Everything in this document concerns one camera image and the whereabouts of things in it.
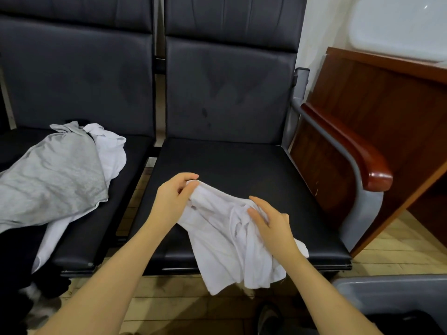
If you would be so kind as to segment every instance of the white wall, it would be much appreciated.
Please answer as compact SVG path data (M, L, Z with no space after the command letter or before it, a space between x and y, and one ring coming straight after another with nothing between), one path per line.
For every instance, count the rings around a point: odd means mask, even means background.
M347 24L355 0L308 0L297 67L310 69L306 96L316 82L327 47L349 49Z

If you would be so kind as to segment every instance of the chair seat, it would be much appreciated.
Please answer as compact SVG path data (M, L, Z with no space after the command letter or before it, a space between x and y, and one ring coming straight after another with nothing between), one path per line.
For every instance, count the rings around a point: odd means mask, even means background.
M0 135L0 165L14 163L31 146L54 130L19 128ZM108 248L108 239L126 210L138 183L154 139L145 136L124 135L127 162L109 187L109 201L101 203L90 214L72 222L56 247L51 261L66 274L91 273L101 263Z
M313 195L281 146L170 138L163 144L129 237L146 221L157 188L175 174L200 180L235 197L254 195L290 216L296 239L321 271L351 268L351 256L331 230ZM145 275L198 272L188 233L175 225L155 251Z

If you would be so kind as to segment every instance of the left hand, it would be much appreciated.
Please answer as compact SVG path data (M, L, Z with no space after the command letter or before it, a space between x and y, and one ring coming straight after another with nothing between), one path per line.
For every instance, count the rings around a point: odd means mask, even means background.
M186 182L196 179L197 174L179 173L159 186L148 221L160 227L165 235L182 216L188 199L199 185L198 181L192 181L188 185Z

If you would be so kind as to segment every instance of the shoe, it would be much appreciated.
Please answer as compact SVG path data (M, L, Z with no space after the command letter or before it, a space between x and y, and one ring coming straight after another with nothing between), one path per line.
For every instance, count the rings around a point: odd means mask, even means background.
M275 335L282 327L284 318L278 307L271 302L263 302L255 317L255 334L257 335Z

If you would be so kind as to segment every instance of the wooden armrest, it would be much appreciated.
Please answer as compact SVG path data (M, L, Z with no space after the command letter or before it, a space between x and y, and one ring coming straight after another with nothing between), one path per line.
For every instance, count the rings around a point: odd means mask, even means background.
M389 190L393 183L393 174L385 158L371 143L354 133L337 118L310 103L302 104L301 110L351 154L360 169L363 189Z

